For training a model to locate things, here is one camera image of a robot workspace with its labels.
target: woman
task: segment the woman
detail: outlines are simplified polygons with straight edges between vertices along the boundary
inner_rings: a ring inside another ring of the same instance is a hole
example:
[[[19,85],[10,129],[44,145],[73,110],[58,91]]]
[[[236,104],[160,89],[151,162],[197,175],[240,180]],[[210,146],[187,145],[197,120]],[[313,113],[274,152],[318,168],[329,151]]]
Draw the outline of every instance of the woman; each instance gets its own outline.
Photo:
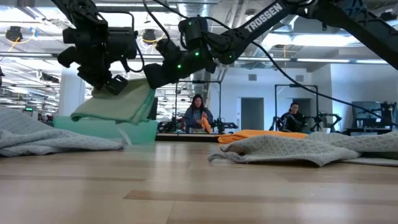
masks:
[[[283,114],[280,119],[283,122],[282,129],[291,132],[300,133],[303,131],[303,127],[307,125],[304,116],[299,113],[299,104],[295,102],[290,104],[289,112]]]
[[[196,94],[193,97],[191,106],[187,109],[184,115],[184,121],[186,124],[185,132],[189,133],[190,128],[201,129],[201,117],[204,116],[209,124],[213,123],[213,115],[210,110],[205,108],[203,100],[200,94]]]

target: green bin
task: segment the green bin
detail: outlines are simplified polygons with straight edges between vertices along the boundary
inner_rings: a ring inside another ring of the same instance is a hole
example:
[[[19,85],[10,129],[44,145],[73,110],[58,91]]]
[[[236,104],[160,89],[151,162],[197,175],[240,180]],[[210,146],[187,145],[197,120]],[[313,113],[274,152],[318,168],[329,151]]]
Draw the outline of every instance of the green bin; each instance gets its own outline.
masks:
[[[132,144],[150,144],[155,142],[157,121],[143,121],[139,124],[122,123],[98,118],[82,118],[74,122],[69,116],[56,116],[53,119],[55,128],[72,131],[78,134],[105,139],[122,139],[119,129],[123,130]]]

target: orange cloth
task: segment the orange cloth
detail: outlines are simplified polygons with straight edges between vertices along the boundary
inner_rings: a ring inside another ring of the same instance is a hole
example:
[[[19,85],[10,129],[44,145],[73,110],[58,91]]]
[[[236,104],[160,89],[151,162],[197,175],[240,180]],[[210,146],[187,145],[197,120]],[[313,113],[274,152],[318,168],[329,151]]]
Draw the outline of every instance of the orange cloth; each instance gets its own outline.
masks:
[[[218,142],[227,144],[234,141],[242,140],[245,138],[250,138],[253,136],[260,136],[260,135],[274,135],[274,136],[284,136],[288,138],[298,138],[302,139],[307,136],[307,134],[303,133],[285,133],[281,131],[259,131],[259,130],[242,130],[238,131],[235,134],[223,134],[218,136]]]
[[[201,126],[206,129],[206,131],[211,134],[211,126],[209,124],[209,121],[207,120],[207,118],[205,116],[201,117]]]

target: fabric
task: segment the fabric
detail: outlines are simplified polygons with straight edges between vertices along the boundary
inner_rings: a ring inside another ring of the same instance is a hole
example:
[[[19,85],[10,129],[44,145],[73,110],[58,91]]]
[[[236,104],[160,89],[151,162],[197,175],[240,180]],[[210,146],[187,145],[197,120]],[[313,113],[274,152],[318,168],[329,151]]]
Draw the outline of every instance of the fabric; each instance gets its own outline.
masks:
[[[118,150],[123,146],[106,139],[56,129],[19,112],[0,106],[0,156],[41,156],[83,150]]]
[[[273,136],[285,136],[288,138],[305,138],[307,134],[303,133],[285,133],[281,131],[260,131],[260,130],[242,130],[238,131],[235,134],[224,134],[218,136],[218,142],[223,144],[228,144],[231,142],[235,142],[238,140],[250,138],[253,136],[262,136],[262,135],[273,135]]]
[[[378,136],[345,136],[312,133],[303,139],[262,135],[243,139],[221,147],[225,154],[214,159],[237,163],[271,161],[311,161],[318,166],[333,161],[398,166],[398,132]]]
[[[145,78],[130,80],[119,95],[113,95],[105,88],[94,89],[93,97],[80,105],[71,117],[78,121],[84,117],[110,119],[118,123],[137,124],[146,121],[152,109],[155,90],[149,87]]]
[[[213,115],[211,114],[210,110],[205,108],[204,112],[207,115],[207,121],[209,122],[209,124],[212,124],[213,123]],[[201,117],[202,117],[202,113],[199,109],[193,110],[193,113],[192,113],[191,107],[189,107],[187,109],[187,111],[185,112],[184,117],[183,117],[184,122],[186,124],[186,127],[185,127],[186,133],[189,133],[189,128],[195,128],[195,129],[202,128],[202,126],[197,123],[197,120],[201,119]]]
[[[304,116],[301,113],[285,113],[280,117],[284,125],[282,129],[289,130],[291,132],[302,132],[303,127],[306,125]]]
[[[207,133],[211,134],[211,126],[210,126],[209,122],[207,121],[206,116],[201,117],[201,126],[202,126],[202,128],[204,128],[207,131]]]

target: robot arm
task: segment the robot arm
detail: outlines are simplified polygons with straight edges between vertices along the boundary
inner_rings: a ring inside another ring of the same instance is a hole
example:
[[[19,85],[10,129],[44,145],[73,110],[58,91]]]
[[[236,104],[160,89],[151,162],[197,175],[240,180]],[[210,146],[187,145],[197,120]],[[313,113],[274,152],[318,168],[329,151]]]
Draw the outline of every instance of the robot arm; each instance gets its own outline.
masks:
[[[108,27],[105,19],[98,19],[101,16],[90,0],[52,1],[76,27],[63,31],[64,42],[75,47],[62,52],[58,61],[65,67],[78,62],[81,65],[78,75],[82,79],[97,89],[105,86],[117,95],[127,80],[120,76],[111,78],[109,67],[119,60],[127,72],[130,70],[127,59],[134,59],[137,54],[134,25]],[[156,49],[165,60],[162,65],[154,63],[144,67],[149,85],[156,89],[202,69],[213,73],[214,58],[223,64],[233,63],[253,40],[289,14],[344,28],[398,69],[398,31],[369,12],[363,0],[276,0],[241,27],[221,35],[209,32],[207,19],[203,17],[181,21],[178,29],[185,37],[186,50],[180,50],[171,40],[158,41]]]
[[[252,41],[289,14],[296,14],[345,29],[398,70],[398,31],[369,12],[363,0],[314,0],[302,4],[289,2],[291,0],[276,0],[241,27],[221,34],[226,37],[226,46],[210,45],[213,55],[221,63],[233,63]]]

